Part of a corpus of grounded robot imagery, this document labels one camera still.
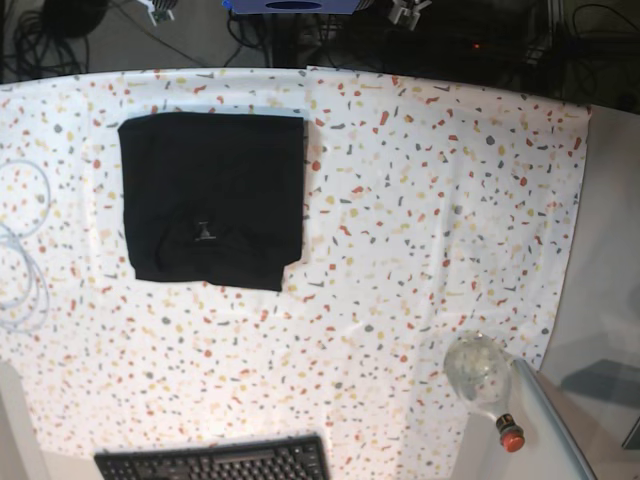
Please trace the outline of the blue box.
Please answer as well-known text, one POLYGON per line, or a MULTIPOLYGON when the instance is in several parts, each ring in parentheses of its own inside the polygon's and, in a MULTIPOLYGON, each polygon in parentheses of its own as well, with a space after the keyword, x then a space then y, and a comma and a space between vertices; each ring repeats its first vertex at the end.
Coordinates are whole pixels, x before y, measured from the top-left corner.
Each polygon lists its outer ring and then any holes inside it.
POLYGON ((250 14, 345 14, 355 12, 358 0, 222 0, 222 6, 240 15, 250 14))

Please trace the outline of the black computer keyboard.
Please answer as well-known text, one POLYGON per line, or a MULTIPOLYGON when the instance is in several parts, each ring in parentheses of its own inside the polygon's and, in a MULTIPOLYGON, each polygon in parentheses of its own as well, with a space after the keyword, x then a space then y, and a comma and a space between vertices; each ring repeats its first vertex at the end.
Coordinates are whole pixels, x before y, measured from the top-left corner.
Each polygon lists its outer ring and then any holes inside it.
POLYGON ((317 435, 198 449, 98 453, 104 479, 328 479, 317 435))

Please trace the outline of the black t-shirt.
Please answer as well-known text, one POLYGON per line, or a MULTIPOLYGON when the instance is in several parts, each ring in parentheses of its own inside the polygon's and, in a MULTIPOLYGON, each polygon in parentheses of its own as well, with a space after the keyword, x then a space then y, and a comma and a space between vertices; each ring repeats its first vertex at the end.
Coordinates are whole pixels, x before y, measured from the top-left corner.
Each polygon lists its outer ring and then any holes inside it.
POLYGON ((279 292, 302 257, 305 122, 176 112, 118 129, 139 280, 279 292))

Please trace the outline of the terrazzo pattern tablecloth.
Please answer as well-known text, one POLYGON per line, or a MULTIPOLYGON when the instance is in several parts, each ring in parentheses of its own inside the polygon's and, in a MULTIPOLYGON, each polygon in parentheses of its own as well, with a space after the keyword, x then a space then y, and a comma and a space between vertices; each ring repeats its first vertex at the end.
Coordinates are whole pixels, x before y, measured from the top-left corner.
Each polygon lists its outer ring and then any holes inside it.
POLYGON ((442 479, 466 423, 464 330, 538 366, 579 210, 590 112, 373 73, 222 68, 1 89, 1 359, 39 447, 317 433, 335 479, 442 479), (303 253, 282 291, 138 280, 118 129, 176 112, 303 118, 303 253))

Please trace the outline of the clear bottle with red cap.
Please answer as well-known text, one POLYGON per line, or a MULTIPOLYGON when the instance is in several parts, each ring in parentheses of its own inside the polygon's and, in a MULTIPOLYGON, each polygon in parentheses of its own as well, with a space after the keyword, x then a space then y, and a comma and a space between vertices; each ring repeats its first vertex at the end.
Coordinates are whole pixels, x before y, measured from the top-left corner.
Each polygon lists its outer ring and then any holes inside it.
POLYGON ((484 334, 465 331, 450 344, 443 368, 467 409, 493 422, 502 448, 507 453, 519 451, 525 435, 509 409, 511 360, 504 349, 484 334))

